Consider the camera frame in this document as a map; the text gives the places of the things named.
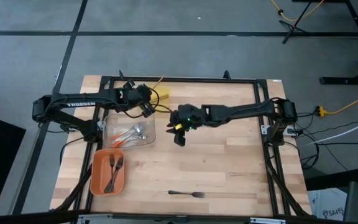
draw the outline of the floor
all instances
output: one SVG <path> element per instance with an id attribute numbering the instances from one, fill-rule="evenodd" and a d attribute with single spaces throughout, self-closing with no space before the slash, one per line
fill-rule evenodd
<path id="1" fill-rule="evenodd" d="M 82 0 L 0 0 L 0 30 L 73 29 Z M 276 0 L 287 17 L 296 18 L 305 3 Z M 358 1 L 351 0 L 358 13 Z M 92 0 L 80 31 L 248 31 L 283 32 L 280 17 L 269 0 Z M 324 3 L 299 23 L 310 32 L 358 32 L 345 4 Z M 28 163 L 37 124 L 32 102 L 50 94 L 57 79 L 69 36 L 0 36 L 0 119 L 27 130 L 0 198 L 0 215 L 11 213 Z M 318 77 L 351 77 L 358 73 L 358 38 L 282 37 L 77 37 L 60 91 L 79 91 L 84 75 L 213 77 L 229 70 L 233 78 L 283 80 L 285 93 L 299 112 L 316 105 L 338 109 L 358 99 L 358 86 L 323 86 Z M 327 118 L 315 118 L 310 131 L 358 120 L 358 105 Z M 310 118 L 300 118 L 306 126 Z M 53 124 L 51 130 L 58 129 Z M 316 134 L 324 138 L 338 129 Z M 47 134 L 24 213 L 44 212 L 58 173 L 58 157 L 66 134 Z M 358 141 L 358 131 L 338 139 Z M 314 153 L 299 138 L 301 156 Z M 358 168 L 358 146 L 332 146 L 347 168 Z M 322 149 L 315 169 L 305 177 L 344 171 Z"/>

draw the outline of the clear plastic container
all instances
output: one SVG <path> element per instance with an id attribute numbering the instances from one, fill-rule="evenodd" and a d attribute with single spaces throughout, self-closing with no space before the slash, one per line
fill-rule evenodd
<path id="1" fill-rule="evenodd" d="M 130 110 L 131 114 L 140 114 L 140 110 Z M 141 133 L 137 133 L 135 128 L 142 126 Z M 113 136 L 122 134 L 117 139 Z M 149 146 L 155 141 L 155 121 L 154 115 L 144 118 L 130 118 L 124 113 L 117 114 L 115 111 L 110 111 L 103 121 L 103 146 L 105 148 L 113 148 L 113 144 L 125 140 L 124 144 L 119 146 L 120 149 L 135 149 L 142 146 Z"/>

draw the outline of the black fork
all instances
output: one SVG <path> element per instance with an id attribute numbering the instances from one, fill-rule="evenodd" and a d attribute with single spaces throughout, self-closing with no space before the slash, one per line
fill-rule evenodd
<path id="1" fill-rule="evenodd" d="M 111 178 L 109 183 L 107 184 L 106 188 L 104 189 L 104 193 L 110 193 L 110 188 L 112 185 L 112 180 L 114 177 L 114 155 L 110 155 L 110 167 L 111 167 Z"/>
<path id="2" fill-rule="evenodd" d="M 116 171 L 112 177 L 112 181 L 111 181 L 111 192 L 114 191 L 114 183 L 116 182 L 116 178 L 117 178 L 117 174 L 118 174 L 118 171 L 119 169 L 121 169 L 122 165 L 124 164 L 124 158 L 123 157 L 120 157 L 118 159 L 118 162 L 117 162 L 117 165 L 116 165 Z"/>
<path id="3" fill-rule="evenodd" d="M 198 198 L 203 198 L 205 196 L 204 192 L 177 192 L 174 190 L 169 190 L 168 194 L 187 194 Z"/>

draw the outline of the table surface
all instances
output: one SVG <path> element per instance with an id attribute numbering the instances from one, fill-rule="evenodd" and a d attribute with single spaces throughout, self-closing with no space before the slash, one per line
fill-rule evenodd
<path id="1" fill-rule="evenodd" d="M 101 76 L 85 76 L 81 93 L 97 92 L 100 80 Z M 123 83 L 116 82 L 114 87 Z M 267 80 L 267 83 L 270 97 L 285 97 L 280 80 Z M 255 103 L 251 84 L 161 82 L 159 86 L 170 89 L 169 104 L 173 110 L 185 103 L 198 107 Z M 77 108 L 75 116 L 91 119 L 93 111 L 94 107 Z M 190 131 L 186 134 L 185 147 L 174 144 L 173 135 L 165 132 L 168 121 L 169 114 L 155 113 L 155 144 L 125 151 L 124 189 L 118 195 L 93 197 L 92 212 L 272 216 L 257 118 Z M 70 133 L 68 141 L 79 137 L 79 132 Z M 292 138 L 285 140 L 296 144 Z M 66 147 L 50 208 L 59 206 L 78 183 L 85 147 L 83 141 Z M 284 145 L 280 147 L 280 155 L 289 191 L 303 209 L 311 213 L 297 150 Z M 278 209 L 283 213 L 281 194 L 278 187 L 275 188 Z M 88 189 L 89 181 L 80 208 L 85 207 Z M 168 190 L 206 192 L 206 198 L 169 195 Z"/>

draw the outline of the tripod stand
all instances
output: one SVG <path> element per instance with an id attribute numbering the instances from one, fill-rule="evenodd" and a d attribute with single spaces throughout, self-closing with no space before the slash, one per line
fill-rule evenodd
<path id="1" fill-rule="evenodd" d="M 290 28 L 290 31 L 287 33 L 287 35 L 285 36 L 285 38 L 284 38 L 284 40 L 283 40 L 283 44 L 285 44 L 285 43 L 287 42 L 288 38 L 290 38 L 291 34 L 292 34 L 294 31 L 300 31 L 300 32 L 302 32 L 302 33 L 304 33 L 304 34 L 307 34 L 307 32 L 304 31 L 303 29 L 297 28 L 296 25 L 298 25 L 299 21 L 302 19 L 303 15 L 304 15 L 305 12 L 308 10 L 310 4 L 311 4 L 311 1 L 310 1 L 309 4 L 305 7 L 305 9 L 303 10 L 301 16 L 298 18 L 298 20 L 295 22 L 295 24 L 292 25 L 292 24 L 289 24 L 289 23 L 284 22 L 284 21 L 282 21 L 282 20 L 279 20 L 279 23 L 285 24 L 285 25 L 288 26 L 288 28 Z M 278 14 L 281 15 L 282 12 L 283 12 L 283 10 L 281 9 L 281 10 L 278 11 Z"/>

